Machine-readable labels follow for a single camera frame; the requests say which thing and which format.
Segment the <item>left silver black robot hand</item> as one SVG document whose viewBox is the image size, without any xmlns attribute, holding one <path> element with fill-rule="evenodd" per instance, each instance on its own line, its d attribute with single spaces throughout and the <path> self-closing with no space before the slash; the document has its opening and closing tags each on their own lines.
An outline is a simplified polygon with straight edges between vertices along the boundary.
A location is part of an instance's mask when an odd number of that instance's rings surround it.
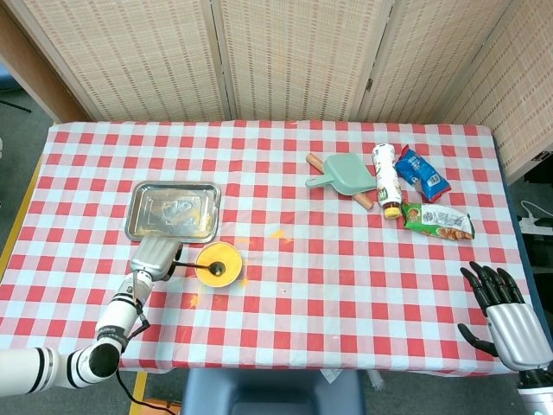
<svg viewBox="0 0 553 415">
<path fill-rule="evenodd" d="M 144 271 L 153 282 L 169 281 L 180 252 L 181 242 L 178 239 L 148 233 L 130 260 L 130 271 Z"/>
</svg>

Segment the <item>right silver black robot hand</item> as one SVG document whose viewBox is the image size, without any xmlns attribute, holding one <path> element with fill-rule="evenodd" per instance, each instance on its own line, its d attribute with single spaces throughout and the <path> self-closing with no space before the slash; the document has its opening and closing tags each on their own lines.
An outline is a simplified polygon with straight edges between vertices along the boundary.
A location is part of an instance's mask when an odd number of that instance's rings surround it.
<svg viewBox="0 0 553 415">
<path fill-rule="evenodd" d="M 552 349 L 535 310 L 523 298 L 514 278 L 504 269 L 494 270 L 471 261 L 461 268 L 480 306 L 492 336 L 485 341 L 459 323 L 461 336 L 473 348 L 493 357 L 516 372 L 545 370 Z"/>
</svg>

